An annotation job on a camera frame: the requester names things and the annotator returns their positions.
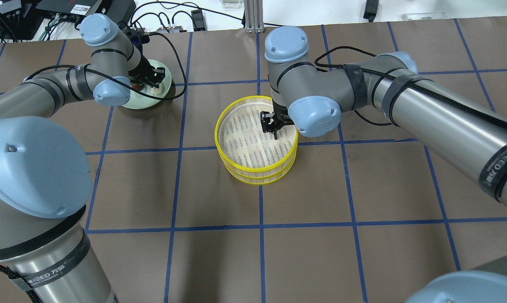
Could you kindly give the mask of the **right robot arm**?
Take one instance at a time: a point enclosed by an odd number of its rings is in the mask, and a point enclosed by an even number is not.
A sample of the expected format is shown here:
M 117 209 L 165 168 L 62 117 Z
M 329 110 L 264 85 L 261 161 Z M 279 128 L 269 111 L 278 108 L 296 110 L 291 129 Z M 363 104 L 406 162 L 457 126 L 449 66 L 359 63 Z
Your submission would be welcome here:
M 323 136 L 342 113 L 371 105 L 507 207 L 506 119 L 420 75 L 405 52 L 338 65 L 312 61 L 308 50 L 298 27 L 276 28 L 265 39 L 274 113 L 261 121 L 273 119 L 269 132 L 292 125 L 302 136 Z

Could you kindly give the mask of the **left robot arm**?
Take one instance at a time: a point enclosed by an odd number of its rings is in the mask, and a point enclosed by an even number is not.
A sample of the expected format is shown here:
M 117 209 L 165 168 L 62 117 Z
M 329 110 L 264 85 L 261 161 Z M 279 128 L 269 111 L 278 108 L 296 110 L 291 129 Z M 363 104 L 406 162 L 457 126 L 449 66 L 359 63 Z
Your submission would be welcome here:
M 170 86 L 107 15 L 86 16 L 80 36 L 92 64 L 52 67 L 0 96 L 0 270 L 42 303 L 118 301 L 80 225 L 93 184 L 86 154 L 49 117 L 76 101 L 122 106 L 136 88 L 162 100 Z

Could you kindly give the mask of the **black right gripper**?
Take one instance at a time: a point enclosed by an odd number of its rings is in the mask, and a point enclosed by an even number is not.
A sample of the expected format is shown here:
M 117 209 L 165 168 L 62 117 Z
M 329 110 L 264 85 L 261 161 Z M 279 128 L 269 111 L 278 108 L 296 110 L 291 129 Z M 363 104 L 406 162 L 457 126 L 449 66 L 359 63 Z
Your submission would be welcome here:
M 264 133 L 272 133 L 275 140 L 278 140 L 278 130 L 284 126 L 295 125 L 289 116 L 288 108 L 277 103 L 272 103 L 273 111 L 260 112 L 260 123 Z

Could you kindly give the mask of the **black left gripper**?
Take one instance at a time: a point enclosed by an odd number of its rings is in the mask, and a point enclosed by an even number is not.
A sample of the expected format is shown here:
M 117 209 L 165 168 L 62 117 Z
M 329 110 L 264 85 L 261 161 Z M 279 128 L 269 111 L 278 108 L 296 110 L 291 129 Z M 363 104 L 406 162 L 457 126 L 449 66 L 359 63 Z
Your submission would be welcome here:
M 143 54 L 140 54 L 136 67 L 130 70 L 130 81 L 132 84 L 149 86 L 151 88 L 159 88 L 165 76 L 165 69 L 153 67 Z

